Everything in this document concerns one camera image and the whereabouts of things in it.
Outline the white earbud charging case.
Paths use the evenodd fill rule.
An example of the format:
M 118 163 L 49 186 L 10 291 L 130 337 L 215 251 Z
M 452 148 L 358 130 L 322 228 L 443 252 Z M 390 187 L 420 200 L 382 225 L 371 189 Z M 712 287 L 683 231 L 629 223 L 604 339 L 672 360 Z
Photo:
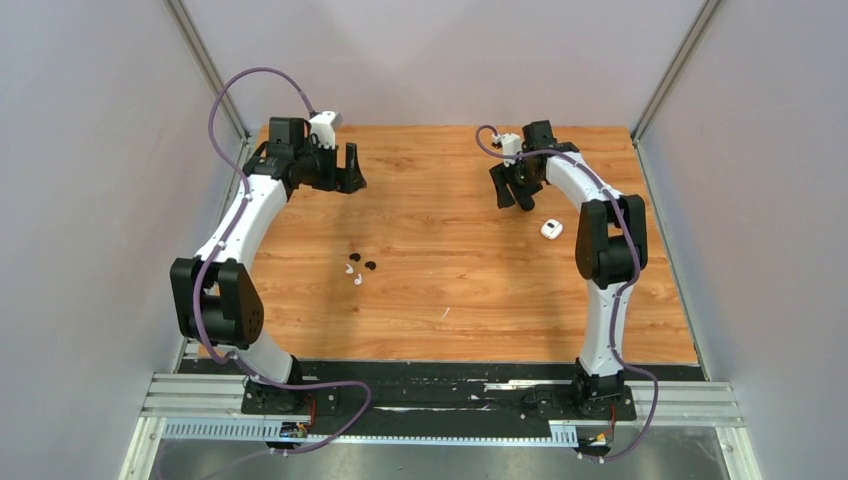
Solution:
M 563 230 L 564 227 L 561 222 L 549 219 L 540 227 L 540 234 L 548 240 L 555 240 L 562 234 Z

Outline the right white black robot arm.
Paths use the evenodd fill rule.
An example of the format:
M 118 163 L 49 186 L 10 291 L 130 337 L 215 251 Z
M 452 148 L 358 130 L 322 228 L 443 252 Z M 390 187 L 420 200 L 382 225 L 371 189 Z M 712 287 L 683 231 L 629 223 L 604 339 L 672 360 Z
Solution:
M 484 152 L 499 208 L 530 211 L 546 185 L 559 189 L 578 212 L 575 263 L 586 281 L 588 324 L 569 400 L 577 413 L 596 417 L 624 395 L 618 349 L 633 286 L 647 265 L 645 202 L 603 180 L 570 142 L 558 141 L 548 121 L 525 125 L 520 134 L 491 127 Z

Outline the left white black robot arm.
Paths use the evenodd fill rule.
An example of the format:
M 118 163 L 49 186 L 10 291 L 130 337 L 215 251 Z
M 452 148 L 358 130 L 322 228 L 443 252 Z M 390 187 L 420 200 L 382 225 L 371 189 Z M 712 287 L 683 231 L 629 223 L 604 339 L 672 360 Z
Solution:
M 298 360 L 264 329 L 264 306 L 250 270 L 268 228 L 294 190 L 352 194 L 366 186 L 357 146 L 347 143 L 338 164 L 335 111 L 309 118 L 273 117 L 269 138 L 239 169 L 233 204 L 209 240 L 190 258 L 176 259 L 170 281 L 180 333 L 220 348 L 224 360 L 244 367 L 250 380 L 268 385 L 268 400 L 283 413 L 298 411 L 306 386 Z

